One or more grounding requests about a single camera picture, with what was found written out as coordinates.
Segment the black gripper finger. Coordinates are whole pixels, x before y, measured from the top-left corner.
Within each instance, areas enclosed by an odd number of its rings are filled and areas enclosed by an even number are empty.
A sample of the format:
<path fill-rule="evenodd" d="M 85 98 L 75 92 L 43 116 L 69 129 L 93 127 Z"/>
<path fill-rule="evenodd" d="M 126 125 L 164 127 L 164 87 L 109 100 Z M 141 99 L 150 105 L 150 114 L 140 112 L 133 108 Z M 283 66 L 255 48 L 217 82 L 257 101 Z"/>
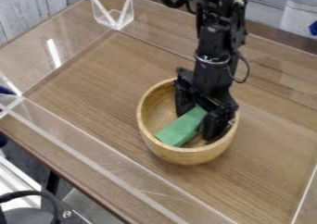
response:
<path fill-rule="evenodd" d="M 196 102 L 193 100 L 192 94 L 181 89 L 176 90 L 176 113 L 181 117 L 186 114 L 193 107 Z"/>
<path fill-rule="evenodd" d="M 230 120 L 232 112 L 228 109 L 212 110 L 205 116 L 201 126 L 204 139 L 210 141 L 222 136 Z"/>

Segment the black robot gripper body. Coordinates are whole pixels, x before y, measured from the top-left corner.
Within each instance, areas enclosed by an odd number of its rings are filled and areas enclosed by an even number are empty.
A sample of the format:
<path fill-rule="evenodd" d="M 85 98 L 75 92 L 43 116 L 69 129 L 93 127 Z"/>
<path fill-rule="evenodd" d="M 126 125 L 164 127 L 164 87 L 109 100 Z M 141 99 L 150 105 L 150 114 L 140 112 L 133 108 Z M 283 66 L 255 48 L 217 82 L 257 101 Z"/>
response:
<path fill-rule="evenodd" d="M 189 92 L 196 106 L 201 106 L 208 113 L 216 109 L 228 109 L 233 118 L 240 108 L 230 94 L 239 56 L 226 54 L 210 57 L 197 54 L 194 59 L 194 70 L 182 67 L 176 70 L 176 89 Z"/>

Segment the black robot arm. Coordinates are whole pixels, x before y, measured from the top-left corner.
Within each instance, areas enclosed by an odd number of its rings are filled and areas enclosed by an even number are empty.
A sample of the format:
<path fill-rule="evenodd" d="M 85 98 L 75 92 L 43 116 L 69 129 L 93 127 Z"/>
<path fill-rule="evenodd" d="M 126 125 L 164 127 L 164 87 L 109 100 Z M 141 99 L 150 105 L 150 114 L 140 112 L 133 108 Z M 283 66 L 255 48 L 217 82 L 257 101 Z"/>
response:
<path fill-rule="evenodd" d="M 222 136 L 240 109 L 230 94 L 237 67 L 248 60 L 240 52 L 245 45 L 245 10 L 248 0 L 161 0 L 170 8 L 186 7 L 196 15 L 198 46 L 194 69 L 180 67 L 176 78 L 176 112 L 184 116 L 196 106 L 208 114 L 198 130 L 204 138 Z"/>

